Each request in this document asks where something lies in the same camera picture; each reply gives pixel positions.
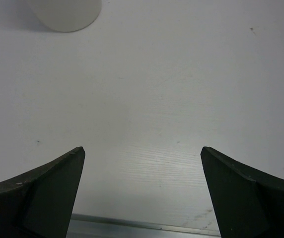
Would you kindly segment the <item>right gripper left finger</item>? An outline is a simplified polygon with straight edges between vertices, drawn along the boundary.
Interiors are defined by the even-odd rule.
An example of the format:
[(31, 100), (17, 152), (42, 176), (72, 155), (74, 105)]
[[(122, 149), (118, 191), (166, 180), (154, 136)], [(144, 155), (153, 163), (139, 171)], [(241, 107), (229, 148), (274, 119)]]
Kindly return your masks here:
[(0, 182), (0, 238), (64, 238), (85, 160), (83, 147)]

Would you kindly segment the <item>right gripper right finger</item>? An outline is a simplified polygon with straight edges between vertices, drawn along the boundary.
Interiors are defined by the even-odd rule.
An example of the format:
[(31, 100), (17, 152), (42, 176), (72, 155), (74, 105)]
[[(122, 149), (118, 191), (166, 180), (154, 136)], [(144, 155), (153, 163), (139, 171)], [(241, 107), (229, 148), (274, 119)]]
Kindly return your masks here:
[(223, 238), (284, 238), (284, 179), (203, 147), (201, 160)]

